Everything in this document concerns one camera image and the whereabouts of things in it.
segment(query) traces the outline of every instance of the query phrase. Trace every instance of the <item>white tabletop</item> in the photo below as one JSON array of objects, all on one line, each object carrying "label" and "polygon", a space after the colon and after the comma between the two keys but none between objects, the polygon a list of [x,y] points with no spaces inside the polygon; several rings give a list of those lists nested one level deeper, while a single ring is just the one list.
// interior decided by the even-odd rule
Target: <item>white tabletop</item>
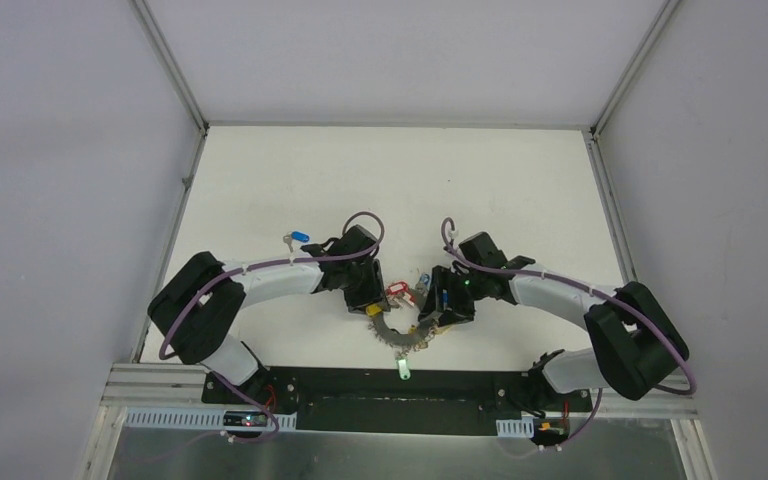
[{"label": "white tabletop", "polygon": [[[285,255],[291,230],[322,242],[371,210],[387,232],[385,283],[413,285],[450,261],[440,222],[460,239],[486,231],[511,258],[525,255],[600,285],[621,276],[580,132],[357,127],[214,127],[199,164],[167,273],[195,253],[251,261]],[[375,232],[374,222],[362,222]],[[404,331],[416,310],[388,315]],[[395,368],[393,350],[342,293],[284,297],[243,310],[231,328],[267,365]],[[155,362],[152,326],[143,361]],[[412,353],[412,369],[525,370],[540,354],[589,345],[548,313],[482,300],[476,320]]]}]

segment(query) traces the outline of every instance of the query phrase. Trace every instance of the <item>key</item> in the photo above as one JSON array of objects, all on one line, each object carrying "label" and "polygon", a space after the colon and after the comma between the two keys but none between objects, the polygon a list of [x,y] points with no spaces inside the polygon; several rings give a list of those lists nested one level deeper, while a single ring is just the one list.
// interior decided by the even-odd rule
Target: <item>key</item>
[{"label": "key", "polygon": [[292,234],[288,233],[284,235],[284,243],[287,244],[287,247],[290,249],[290,253],[293,253],[293,236]]}]

